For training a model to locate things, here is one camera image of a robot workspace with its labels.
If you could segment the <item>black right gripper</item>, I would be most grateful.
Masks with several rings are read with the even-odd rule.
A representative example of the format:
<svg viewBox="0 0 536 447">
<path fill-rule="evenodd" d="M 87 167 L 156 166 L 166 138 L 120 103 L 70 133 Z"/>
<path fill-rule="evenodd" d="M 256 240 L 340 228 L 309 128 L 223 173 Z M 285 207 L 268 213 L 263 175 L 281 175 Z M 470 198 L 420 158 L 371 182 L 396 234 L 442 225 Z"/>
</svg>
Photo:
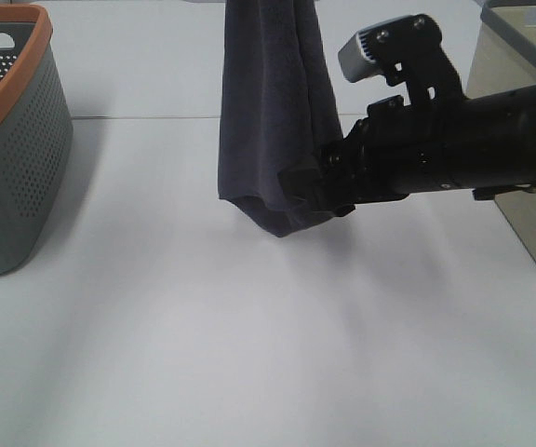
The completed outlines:
<svg viewBox="0 0 536 447">
<path fill-rule="evenodd" d="M 277 179 L 285 199 L 291 205 L 322 210 L 321 181 L 329 213 L 344 217 L 355 210 L 355 205 L 360 202 L 360 158 L 365 152 L 368 130 L 369 121 L 358 119 L 344 138 L 329 143 L 320 154 L 321 171 L 312 156 L 305 156 L 282 169 Z"/>
</svg>

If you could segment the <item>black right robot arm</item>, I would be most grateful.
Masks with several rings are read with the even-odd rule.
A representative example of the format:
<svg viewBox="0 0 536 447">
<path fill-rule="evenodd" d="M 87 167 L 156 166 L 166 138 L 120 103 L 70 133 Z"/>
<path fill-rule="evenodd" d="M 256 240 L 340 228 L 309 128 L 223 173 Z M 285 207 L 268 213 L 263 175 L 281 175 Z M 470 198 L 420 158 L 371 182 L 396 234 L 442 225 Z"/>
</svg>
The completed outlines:
<svg viewBox="0 0 536 447">
<path fill-rule="evenodd" d="M 536 85 L 423 107 L 401 96 L 375 102 L 345 138 L 278 180 L 286 197 L 336 217 L 419 193 L 470 190 L 476 200 L 536 193 Z"/>
</svg>

